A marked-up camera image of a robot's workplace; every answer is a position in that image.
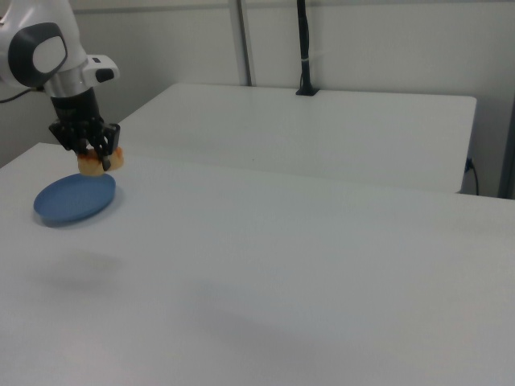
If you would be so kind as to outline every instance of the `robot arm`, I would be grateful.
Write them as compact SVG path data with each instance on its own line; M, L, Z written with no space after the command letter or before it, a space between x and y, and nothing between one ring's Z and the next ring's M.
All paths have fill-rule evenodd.
M104 170L120 126L104 123L93 87L119 75L107 56L86 55L68 0L13 0L0 20L0 82L44 87L58 117L51 132L76 154L92 146Z

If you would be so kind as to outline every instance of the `blue bowl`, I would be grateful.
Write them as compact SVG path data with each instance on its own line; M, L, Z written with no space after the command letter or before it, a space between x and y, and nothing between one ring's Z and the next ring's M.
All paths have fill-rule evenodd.
M46 221L78 221L107 207L115 190L116 182L110 175L70 175L45 187L35 198L34 210Z

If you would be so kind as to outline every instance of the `cable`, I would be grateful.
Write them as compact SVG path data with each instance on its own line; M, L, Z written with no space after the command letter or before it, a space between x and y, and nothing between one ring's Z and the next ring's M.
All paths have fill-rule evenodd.
M27 90L21 92L20 94L17 94L17 95L14 95L12 96L11 98L7 98L7 99L4 99L4 100L0 100L0 103L7 103L7 102L12 102L14 101L15 99L18 99L20 97L23 97L25 94L28 94L29 92L31 91L34 91L33 88L28 88Z
M472 158L467 158L467 163L465 163L465 173L471 169L474 172L474 179L476 180L476 195L480 195L480 179L477 177L476 165L474 165Z
M474 172L474 178L476 179L476 195L480 195L480 180L477 178L476 167L474 164L472 164L471 169Z

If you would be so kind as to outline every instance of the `white table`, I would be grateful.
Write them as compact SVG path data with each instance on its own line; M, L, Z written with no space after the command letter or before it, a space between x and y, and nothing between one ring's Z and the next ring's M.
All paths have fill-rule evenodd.
M128 155L117 196L48 228L76 172L0 170L0 384L515 384L515 203Z
M427 191L461 189L466 96L175 84L122 123L132 154Z

